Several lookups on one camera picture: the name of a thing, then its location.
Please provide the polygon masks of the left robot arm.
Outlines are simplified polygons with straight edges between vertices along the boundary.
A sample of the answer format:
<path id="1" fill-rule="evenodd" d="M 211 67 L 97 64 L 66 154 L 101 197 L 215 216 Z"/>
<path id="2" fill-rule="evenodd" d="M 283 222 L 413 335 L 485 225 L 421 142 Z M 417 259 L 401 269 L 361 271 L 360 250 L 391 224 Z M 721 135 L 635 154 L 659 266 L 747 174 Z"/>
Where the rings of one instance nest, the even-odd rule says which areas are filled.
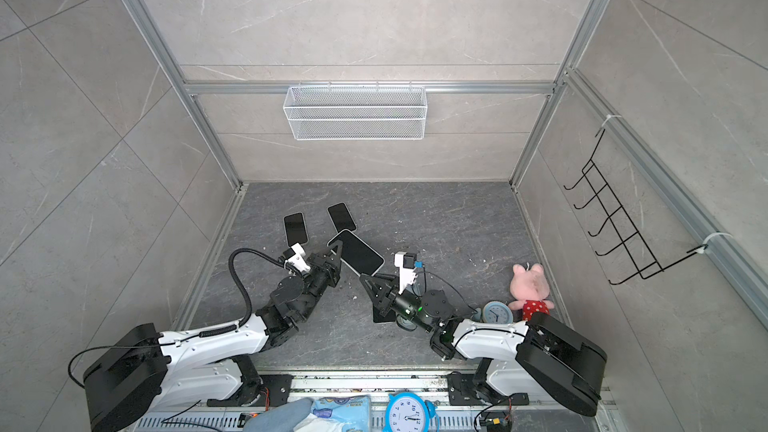
<path id="1" fill-rule="evenodd" d="M 250 357 L 276 348 L 299 331 L 324 292 L 338 284 L 343 243 L 319 252 L 293 249 L 274 265 L 289 270 L 259 309 L 247 300 L 245 315 L 224 324 L 158 331 L 131 329 L 101 356 L 80 382 L 93 431 L 120 431 L 144 414 L 187 403 L 233 407 L 253 403 L 262 381 Z"/>

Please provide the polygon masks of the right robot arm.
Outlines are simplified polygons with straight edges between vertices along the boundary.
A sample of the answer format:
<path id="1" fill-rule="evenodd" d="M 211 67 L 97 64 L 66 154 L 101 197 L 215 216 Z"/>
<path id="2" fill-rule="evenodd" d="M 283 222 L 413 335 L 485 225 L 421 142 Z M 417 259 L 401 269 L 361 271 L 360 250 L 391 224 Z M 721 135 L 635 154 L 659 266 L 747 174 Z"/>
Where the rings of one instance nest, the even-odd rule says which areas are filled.
<path id="1" fill-rule="evenodd" d="M 527 373 L 552 399 L 585 417 L 597 414 L 607 363 L 606 352 L 556 318 L 536 312 L 528 321 L 489 324 L 462 318 L 441 290 L 417 296 L 399 289 L 393 275 L 362 275 L 376 321 L 402 319 L 431 335 L 441 358 L 479 359 L 476 394 L 495 401 L 522 391 Z"/>

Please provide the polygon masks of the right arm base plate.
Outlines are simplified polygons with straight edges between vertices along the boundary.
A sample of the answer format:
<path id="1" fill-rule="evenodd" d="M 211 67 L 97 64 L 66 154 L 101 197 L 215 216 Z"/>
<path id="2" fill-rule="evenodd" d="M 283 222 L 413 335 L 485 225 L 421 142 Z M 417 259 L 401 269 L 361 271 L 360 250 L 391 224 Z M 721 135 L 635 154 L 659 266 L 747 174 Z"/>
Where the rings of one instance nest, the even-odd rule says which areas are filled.
<path id="1" fill-rule="evenodd" d="M 448 390 L 448 401 L 451 406 L 480 406 L 480 405 L 512 405 L 527 406 L 530 398 L 527 393 L 514 393 L 503 396 L 493 391 L 489 386 L 480 384 L 472 374 L 458 371 L 445 376 Z"/>

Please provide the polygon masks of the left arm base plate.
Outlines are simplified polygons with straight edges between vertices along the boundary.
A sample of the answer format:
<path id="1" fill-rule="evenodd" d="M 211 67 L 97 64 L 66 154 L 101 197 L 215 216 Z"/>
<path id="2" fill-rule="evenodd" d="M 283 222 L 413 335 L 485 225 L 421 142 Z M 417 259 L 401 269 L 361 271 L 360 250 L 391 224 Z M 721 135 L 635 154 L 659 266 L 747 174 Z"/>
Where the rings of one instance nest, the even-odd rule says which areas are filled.
<path id="1" fill-rule="evenodd" d="M 291 391 L 294 376 L 272 374 L 260 376 L 256 382 L 243 384 L 232 397 L 224 400 L 209 399 L 207 407 L 264 407 L 285 405 Z"/>

